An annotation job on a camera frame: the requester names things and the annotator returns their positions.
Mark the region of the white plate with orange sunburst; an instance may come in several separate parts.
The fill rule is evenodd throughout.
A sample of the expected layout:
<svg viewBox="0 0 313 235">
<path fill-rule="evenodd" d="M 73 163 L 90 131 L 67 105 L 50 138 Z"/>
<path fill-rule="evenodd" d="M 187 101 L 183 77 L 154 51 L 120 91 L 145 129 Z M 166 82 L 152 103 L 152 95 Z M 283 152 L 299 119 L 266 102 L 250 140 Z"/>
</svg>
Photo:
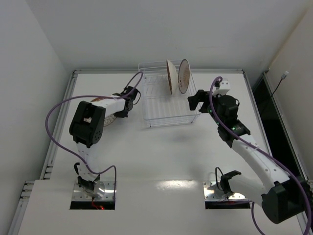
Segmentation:
<svg viewBox="0 0 313 235">
<path fill-rule="evenodd" d="M 188 90 L 190 76 L 191 72 L 189 62 L 187 59 L 183 59 L 179 66 L 178 73 L 179 90 L 182 94 L 185 94 Z"/>
</svg>

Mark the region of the brown rim flower pattern plate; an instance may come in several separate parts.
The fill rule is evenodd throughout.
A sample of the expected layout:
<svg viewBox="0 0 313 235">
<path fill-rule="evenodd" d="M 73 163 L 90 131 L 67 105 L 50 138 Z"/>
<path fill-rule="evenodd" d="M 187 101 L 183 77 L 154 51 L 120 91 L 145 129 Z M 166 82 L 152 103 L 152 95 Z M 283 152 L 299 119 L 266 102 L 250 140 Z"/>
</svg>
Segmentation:
<svg viewBox="0 0 313 235">
<path fill-rule="evenodd" d="M 176 67 L 170 60 L 166 60 L 168 82 L 171 95 L 174 95 L 178 89 L 178 74 Z"/>
</svg>

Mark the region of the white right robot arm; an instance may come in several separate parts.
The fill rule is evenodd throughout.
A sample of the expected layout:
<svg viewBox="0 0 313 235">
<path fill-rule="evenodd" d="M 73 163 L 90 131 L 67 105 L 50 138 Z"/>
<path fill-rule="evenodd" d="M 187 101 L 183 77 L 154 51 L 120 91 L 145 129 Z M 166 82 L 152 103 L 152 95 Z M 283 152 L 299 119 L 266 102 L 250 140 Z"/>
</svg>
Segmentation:
<svg viewBox="0 0 313 235">
<path fill-rule="evenodd" d="M 279 224 L 311 206 L 304 189 L 306 182 L 292 176 L 257 147 L 250 130 L 238 120 L 239 101 L 230 95 L 212 96 L 198 90 L 188 97 L 190 110 L 202 103 L 201 113 L 212 116 L 220 138 L 238 153 L 259 177 L 259 181 L 244 177 L 233 170 L 221 176 L 220 186 L 225 194 L 238 192 L 259 205 L 268 219 Z"/>
</svg>

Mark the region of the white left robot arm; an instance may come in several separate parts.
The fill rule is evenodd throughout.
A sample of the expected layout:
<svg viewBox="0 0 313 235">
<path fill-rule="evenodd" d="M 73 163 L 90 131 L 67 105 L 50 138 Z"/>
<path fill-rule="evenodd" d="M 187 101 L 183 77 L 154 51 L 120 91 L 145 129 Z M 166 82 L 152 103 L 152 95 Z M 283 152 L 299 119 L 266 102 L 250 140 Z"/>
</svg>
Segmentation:
<svg viewBox="0 0 313 235">
<path fill-rule="evenodd" d="M 104 127 L 116 118 L 126 118 L 141 98 L 138 89 L 127 86 L 122 93 L 109 98 L 95 98 L 91 102 L 81 101 L 70 124 L 69 133 L 78 149 L 80 161 L 74 164 L 78 186 L 86 194 L 100 198 L 105 194 L 105 184 L 100 180 L 96 150 Z"/>
</svg>

